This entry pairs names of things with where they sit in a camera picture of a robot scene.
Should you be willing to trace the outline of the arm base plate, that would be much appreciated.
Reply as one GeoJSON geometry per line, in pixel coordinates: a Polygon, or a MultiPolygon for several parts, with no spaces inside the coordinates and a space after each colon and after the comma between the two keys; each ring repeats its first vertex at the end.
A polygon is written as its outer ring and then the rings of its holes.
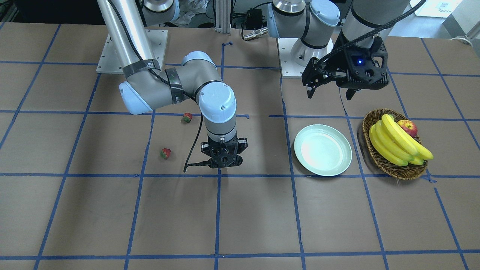
{"type": "Polygon", "coordinates": [[[278,56],[283,78],[301,79],[307,63],[312,57],[321,59],[333,49],[332,39],[326,47],[315,49],[302,43],[299,38],[278,38],[278,56]]]}
{"type": "MultiPolygon", "coordinates": [[[[168,42],[168,31],[146,29],[145,34],[147,40],[140,42],[141,46],[137,51],[143,60],[155,59],[157,62],[156,66],[162,69],[168,42]]],[[[139,61],[134,52],[130,53],[129,56],[125,56],[127,49],[131,49],[128,40],[125,45],[121,46],[120,52],[117,52],[117,46],[114,44],[113,38],[108,35],[103,45],[96,72],[99,74],[123,75],[123,67],[139,61]]]]}

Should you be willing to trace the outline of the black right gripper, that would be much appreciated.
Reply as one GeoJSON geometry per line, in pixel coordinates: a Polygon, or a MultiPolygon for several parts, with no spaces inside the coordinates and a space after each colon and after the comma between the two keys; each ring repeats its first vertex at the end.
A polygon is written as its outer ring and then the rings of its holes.
{"type": "Polygon", "coordinates": [[[210,168],[237,167],[242,164],[242,157],[239,156],[248,147],[248,140],[245,137],[233,137],[229,141],[216,142],[208,139],[208,142],[201,143],[201,152],[209,156],[209,160],[200,162],[201,166],[210,168]]]}

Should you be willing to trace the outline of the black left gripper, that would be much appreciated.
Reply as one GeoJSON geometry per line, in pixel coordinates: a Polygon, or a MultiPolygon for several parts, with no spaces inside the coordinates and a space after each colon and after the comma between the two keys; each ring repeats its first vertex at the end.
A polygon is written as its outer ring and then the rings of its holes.
{"type": "Polygon", "coordinates": [[[362,89],[379,90],[389,84],[387,74],[388,53],[380,36],[369,37],[369,48],[352,45],[321,62],[311,58],[302,73],[302,84],[307,97],[312,99],[317,87],[334,81],[338,87],[348,89],[347,101],[362,89]]]}

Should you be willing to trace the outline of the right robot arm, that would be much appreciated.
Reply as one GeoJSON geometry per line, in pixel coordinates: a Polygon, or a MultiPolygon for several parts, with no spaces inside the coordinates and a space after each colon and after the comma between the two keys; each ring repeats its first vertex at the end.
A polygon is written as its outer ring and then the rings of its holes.
{"type": "Polygon", "coordinates": [[[146,26],[178,19],[177,0],[99,0],[103,20],[115,46],[125,82],[119,85],[122,100],[131,114],[179,104],[191,99],[201,112],[208,141],[201,152],[209,160],[195,166],[236,167],[248,147],[238,138],[237,101],[233,89],[221,80],[216,65],[202,51],[186,55],[179,67],[161,69],[146,26]]]}

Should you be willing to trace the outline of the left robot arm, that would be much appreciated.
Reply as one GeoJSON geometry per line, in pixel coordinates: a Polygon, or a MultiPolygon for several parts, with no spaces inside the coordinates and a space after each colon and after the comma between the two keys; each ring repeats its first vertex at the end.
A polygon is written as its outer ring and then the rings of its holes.
{"type": "Polygon", "coordinates": [[[291,55],[304,66],[307,97],[324,84],[355,92],[389,84],[386,38],[404,18],[408,0],[354,0],[341,16],[334,0],[273,0],[267,28],[273,38],[295,38],[291,55]]]}

